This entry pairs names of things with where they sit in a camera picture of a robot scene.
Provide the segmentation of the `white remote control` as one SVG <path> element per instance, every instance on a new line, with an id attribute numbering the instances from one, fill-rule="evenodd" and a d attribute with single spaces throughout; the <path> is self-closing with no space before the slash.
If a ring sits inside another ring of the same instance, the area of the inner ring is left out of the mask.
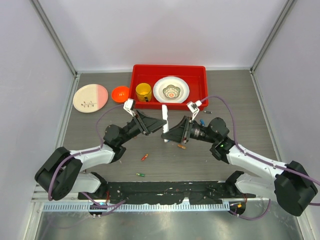
<path id="1" fill-rule="evenodd" d="M 168 123 L 168 107 L 163 104 L 161 106 L 162 119 L 165 121 L 165 125 L 162 126 L 163 134 L 169 131 L 169 123 Z"/>

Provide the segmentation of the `orange AAA battery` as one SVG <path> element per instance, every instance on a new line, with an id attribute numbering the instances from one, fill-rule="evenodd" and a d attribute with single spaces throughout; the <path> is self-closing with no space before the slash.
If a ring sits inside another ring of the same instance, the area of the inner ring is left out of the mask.
<path id="1" fill-rule="evenodd" d="M 186 149 L 186 147 L 185 147 L 184 145 L 182 145 L 182 144 L 178 144 L 177 146 L 178 146 L 179 148 L 181 148 L 181 149 L 184 149 L 184 150 Z"/>

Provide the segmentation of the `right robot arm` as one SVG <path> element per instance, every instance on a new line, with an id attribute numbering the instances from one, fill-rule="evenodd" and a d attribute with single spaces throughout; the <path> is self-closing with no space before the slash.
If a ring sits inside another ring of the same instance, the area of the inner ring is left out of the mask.
<path id="1" fill-rule="evenodd" d="M 261 156 L 229 138 L 229 132 L 222 118 L 216 117 L 203 126 L 184 116 L 176 126 L 164 127 L 161 137 L 176 143 L 187 143 L 189 139 L 211 143 L 210 152 L 216 160 L 253 173 L 254 176 L 234 172 L 228 178 L 225 190 L 230 197 L 252 194 L 268 198 L 296 217 L 313 205 L 318 189 L 299 162 L 285 163 Z"/>

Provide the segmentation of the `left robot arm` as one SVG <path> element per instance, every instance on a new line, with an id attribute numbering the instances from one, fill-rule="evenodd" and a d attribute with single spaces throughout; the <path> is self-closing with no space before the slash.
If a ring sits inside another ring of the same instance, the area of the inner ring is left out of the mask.
<path id="1" fill-rule="evenodd" d="M 47 192 L 49 201 L 59 201 L 70 193 L 78 198 L 100 200 L 107 195 L 107 181 L 96 172 L 84 170 L 118 161 L 126 151 L 124 143 L 139 134 L 149 135 L 160 129 L 169 130 L 168 109 L 162 107 L 162 118 L 131 111 L 132 120 L 124 127 L 111 124 L 105 129 L 99 146 L 83 150 L 57 148 L 35 174 L 35 181 Z"/>

